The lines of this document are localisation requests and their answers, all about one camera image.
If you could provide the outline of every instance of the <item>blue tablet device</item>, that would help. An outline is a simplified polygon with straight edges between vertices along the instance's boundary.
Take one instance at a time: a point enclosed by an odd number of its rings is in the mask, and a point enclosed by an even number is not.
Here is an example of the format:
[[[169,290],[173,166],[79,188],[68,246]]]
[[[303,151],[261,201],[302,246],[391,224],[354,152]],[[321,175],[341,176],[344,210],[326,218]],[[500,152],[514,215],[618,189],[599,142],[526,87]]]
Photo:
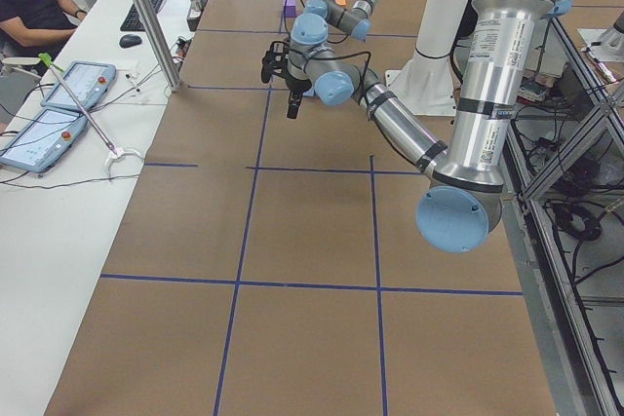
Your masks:
[[[0,165],[31,172],[45,172],[76,141],[87,125],[80,113],[42,109],[32,122],[0,150]]]
[[[117,69],[108,63],[73,61],[62,78],[86,109],[94,107],[115,80]],[[41,101],[44,107],[78,111],[78,106],[60,83],[54,85]]]

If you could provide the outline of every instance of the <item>blue joint cap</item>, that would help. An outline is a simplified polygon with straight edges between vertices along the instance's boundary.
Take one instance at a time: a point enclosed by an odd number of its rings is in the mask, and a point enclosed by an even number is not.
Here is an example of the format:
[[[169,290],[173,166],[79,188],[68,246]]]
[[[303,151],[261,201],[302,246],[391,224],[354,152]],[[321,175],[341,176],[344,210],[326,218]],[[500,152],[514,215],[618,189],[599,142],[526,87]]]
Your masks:
[[[353,31],[351,31],[351,36],[353,36],[355,39],[359,39],[360,41],[366,41],[367,34],[369,34],[370,29],[371,21],[369,19],[363,19],[355,25],[355,28],[353,28]]]
[[[337,106],[351,97],[354,89],[349,75],[334,70],[319,77],[314,83],[314,91],[327,106]]]
[[[329,12],[328,4],[326,4],[322,0],[308,0],[305,3],[306,14],[314,14],[314,15],[318,15],[322,19],[327,19],[328,12]]]
[[[561,15],[565,15],[572,8],[572,4],[574,0],[558,0],[555,4],[555,7],[547,13],[544,18],[545,19],[553,19],[555,17],[560,17]]]
[[[328,24],[318,15],[303,13],[294,21],[291,37],[304,46],[321,44],[328,39]]]
[[[440,250],[467,252],[488,236],[488,215],[465,190],[448,185],[429,189],[418,203],[416,224],[423,238]]]

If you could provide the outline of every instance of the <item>black mouse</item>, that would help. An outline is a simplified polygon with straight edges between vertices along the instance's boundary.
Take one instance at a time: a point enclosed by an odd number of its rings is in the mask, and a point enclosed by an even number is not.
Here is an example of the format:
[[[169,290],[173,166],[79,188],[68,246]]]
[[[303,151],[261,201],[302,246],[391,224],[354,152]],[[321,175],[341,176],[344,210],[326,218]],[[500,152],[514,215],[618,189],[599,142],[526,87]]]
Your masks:
[[[132,46],[138,46],[142,43],[143,40],[140,39],[140,36],[136,36],[135,34],[124,34],[119,40],[119,46],[128,49]]]

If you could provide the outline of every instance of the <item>small cube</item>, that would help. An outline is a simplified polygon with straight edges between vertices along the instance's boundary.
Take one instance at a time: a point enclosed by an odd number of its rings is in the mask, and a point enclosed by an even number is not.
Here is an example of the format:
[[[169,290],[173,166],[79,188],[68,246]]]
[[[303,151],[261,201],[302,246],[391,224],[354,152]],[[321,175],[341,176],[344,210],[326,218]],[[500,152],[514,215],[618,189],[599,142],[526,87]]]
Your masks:
[[[296,17],[296,0],[286,0],[284,2],[284,16],[287,19]]]

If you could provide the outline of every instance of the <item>white desk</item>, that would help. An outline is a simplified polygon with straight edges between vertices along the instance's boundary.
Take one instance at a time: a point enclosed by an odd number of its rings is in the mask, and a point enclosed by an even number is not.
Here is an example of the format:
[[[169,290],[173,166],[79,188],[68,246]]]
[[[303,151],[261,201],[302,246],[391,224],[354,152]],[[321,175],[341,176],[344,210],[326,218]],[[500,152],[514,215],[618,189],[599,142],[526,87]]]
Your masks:
[[[138,80],[155,65],[145,33],[143,44],[122,50],[119,25],[132,0],[98,0],[67,43],[56,63],[74,59],[137,62]],[[166,0],[158,15],[167,43],[189,37],[189,0]],[[118,73],[104,99],[130,87],[125,71]],[[50,72],[42,83],[51,83]],[[162,117],[169,91],[162,73],[117,104],[95,115],[118,145],[145,152]],[[39,110],[39,94],[31,95],[20,115]],[[24,121],[14,119],[9,130]],[[8,138],[1,137],[4,146]],[[104,177],[108,153],[93,129],[88,129],[41,179],[26,176],[22,185],[57,185]],[[135,158],[115,163],[113,175],[138,174]],[[19,172],[0,169],[0,180]],[[135,187],[135,179],[82,184],[55,190],[0,185],[0,414],[43,414],[71,349],[99,272]]]

